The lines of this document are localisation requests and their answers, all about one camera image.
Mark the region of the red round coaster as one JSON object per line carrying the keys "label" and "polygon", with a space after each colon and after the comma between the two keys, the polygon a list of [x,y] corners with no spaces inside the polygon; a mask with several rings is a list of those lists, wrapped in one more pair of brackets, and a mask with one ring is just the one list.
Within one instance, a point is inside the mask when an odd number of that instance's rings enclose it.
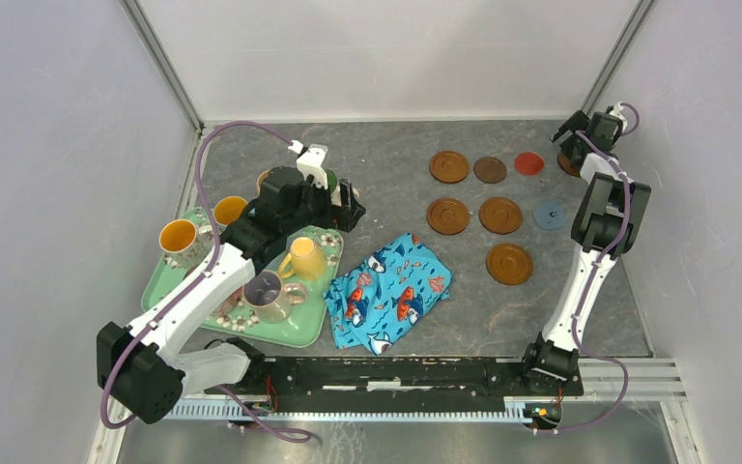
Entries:
{"label": "red round coaster", "polygon": [[545,167],[545,161],[535,152],[522,152],[514,159],[515,170],[523,176],[535,176]]}

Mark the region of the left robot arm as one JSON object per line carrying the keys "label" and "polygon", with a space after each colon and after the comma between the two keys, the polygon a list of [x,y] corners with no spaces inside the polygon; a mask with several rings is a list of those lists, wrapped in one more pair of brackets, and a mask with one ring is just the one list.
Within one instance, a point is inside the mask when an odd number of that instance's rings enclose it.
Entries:
{"label": "left robot arm", "polygon": [[101,402],[115,399],[134,419],[152,424],[187,394],[218,385],[258,391],[265,368],[239,347],[225,343],[184,355],[183,346],[217,306],[285,250],[291,235],[309,225],[350,232],[365,212],[346,179],[329,190],[296,168],[272,169],[259,196],[223,231],[213,232],[213,250],[188,277],[152,310],[98,332]]}

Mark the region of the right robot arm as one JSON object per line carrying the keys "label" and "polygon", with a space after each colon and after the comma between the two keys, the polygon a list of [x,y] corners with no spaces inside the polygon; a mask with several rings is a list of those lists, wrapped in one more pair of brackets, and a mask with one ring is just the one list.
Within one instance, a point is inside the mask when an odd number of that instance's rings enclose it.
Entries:
{"label": "right robot arm", "polygon": [[576,381],[585,326],[601,286],[637,239],[652,188],[633,180],[612,150],[640,121],[638,109],[620,101],[592,115],[573,113],[551,138],[560,147],[560,167],[583,179],[587,190],[572,223],[575,250],[565,287],[519,369],[527,392],[543,394]]}

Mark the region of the blue round coaster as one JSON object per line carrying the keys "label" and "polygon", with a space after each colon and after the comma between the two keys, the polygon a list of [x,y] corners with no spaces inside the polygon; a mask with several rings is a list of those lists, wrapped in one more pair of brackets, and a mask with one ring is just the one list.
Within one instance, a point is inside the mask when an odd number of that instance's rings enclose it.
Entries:
{"label": "blue round coaster", "polygon": [[538,204],[534,208],[532,216],[540,228],[548,231],[558,230],[567,224],[564,208],[553,200]]}

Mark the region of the dark brown round coaster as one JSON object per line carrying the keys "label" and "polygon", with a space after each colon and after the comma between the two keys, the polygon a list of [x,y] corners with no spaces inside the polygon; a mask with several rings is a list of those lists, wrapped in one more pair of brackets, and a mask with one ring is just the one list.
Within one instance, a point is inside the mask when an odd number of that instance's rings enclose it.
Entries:
{"label": "dark brown round coaster", "polygon": [[474,175],[485,184],[496,184],[505,179],[506,165],[495,157],[482,157],[473,166]]}

